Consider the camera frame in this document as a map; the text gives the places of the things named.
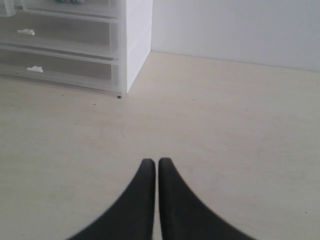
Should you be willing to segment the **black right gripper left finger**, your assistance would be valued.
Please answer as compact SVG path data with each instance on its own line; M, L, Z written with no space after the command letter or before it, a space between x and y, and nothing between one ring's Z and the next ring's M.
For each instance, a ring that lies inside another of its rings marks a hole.
M155 162L146 158L121 196L71 240L151 240L156 192Z

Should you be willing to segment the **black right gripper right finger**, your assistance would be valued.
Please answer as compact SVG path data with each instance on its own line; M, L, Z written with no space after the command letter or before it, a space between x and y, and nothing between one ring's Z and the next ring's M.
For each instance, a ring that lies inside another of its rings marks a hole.
M158 204L164 240L252 240L209 209L189 188L171 158L158 162Z

